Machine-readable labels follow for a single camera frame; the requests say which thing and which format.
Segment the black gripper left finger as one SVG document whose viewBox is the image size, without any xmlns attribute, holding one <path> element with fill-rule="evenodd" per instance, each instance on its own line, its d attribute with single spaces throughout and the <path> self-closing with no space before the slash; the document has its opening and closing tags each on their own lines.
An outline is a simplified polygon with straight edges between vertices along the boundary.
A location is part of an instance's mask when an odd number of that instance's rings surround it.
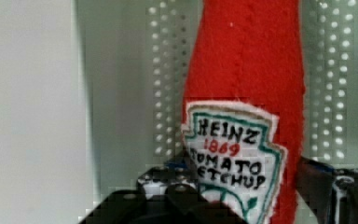
<svg viewBox="0 0 358 224">
<path fill-rule="evenodd" d="M 137 179 L 136 189 L 107 196 L 79 224 L 248 224 L 197 190 L 189 157 L 181 152 Z"/>
</svg>

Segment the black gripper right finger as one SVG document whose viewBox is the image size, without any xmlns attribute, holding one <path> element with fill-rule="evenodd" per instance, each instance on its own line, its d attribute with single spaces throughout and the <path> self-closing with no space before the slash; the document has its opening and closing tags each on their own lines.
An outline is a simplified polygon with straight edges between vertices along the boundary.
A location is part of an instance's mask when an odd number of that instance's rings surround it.
<svg viewBox="0 0 358 224">
<path fill-rule="evenodd" d="M 358 224 L 358 169 L 301 158 L 296 190 L 318 224 Z"/>
</svg>

